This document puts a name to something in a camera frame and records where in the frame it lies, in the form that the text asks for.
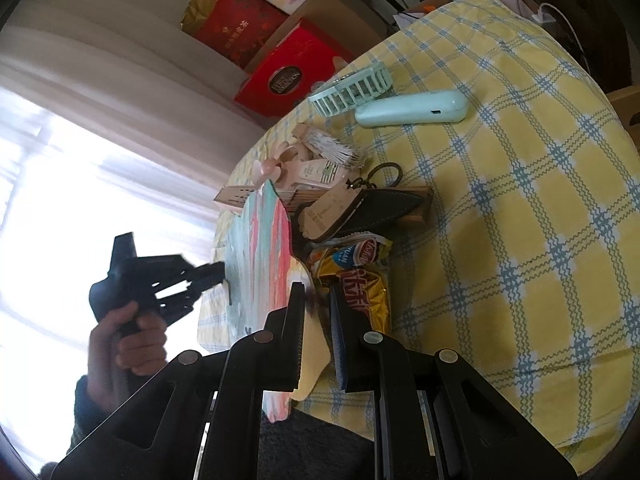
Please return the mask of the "person's left hand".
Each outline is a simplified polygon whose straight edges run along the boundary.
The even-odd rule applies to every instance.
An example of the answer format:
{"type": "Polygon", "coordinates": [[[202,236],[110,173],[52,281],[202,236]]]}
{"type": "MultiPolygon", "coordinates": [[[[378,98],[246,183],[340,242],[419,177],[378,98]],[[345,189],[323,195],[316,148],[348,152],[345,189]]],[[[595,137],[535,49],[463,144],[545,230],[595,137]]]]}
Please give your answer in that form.
{"type": "Polygon", "coordinates": [[[166,323],[155,313],[139,314],[138,309],[130,301],[111,310],[89,337],[87,393],[107,413],[120,405],[114,383],[118,370],[148,377],[166,364],[166,323]]]}

